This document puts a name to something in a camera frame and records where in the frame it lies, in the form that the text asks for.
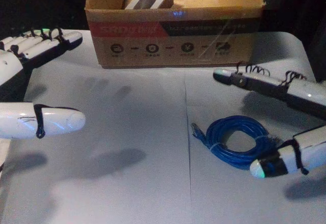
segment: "cardboard box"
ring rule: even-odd
[[[170,9],[124,10],[131,0],[86,0],[103,68],[248,62],[263,0],[174,0]]]

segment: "robotic hand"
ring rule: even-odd
[[[79,46],[81,33],[61,29],[31,30],[0,41],[0,101],[21,87],[33,70]],[[31,102],[0,102],[0,138],[42,138],[83,128],[85,115],[76,109]]]
[[[326,120],[326,86],[307,81],[294,71],[286,72],[286,79],[270,77],[270,72],[259,66],[246,66],[246,72],[215,69],[213,77],[226,85],[235,85],[249,91],[273,97],[289,107]],[[294,135],[276,150],[261,155],[250,166],[258,178],[275,177],[308,170],[326,164],[326,126]]]

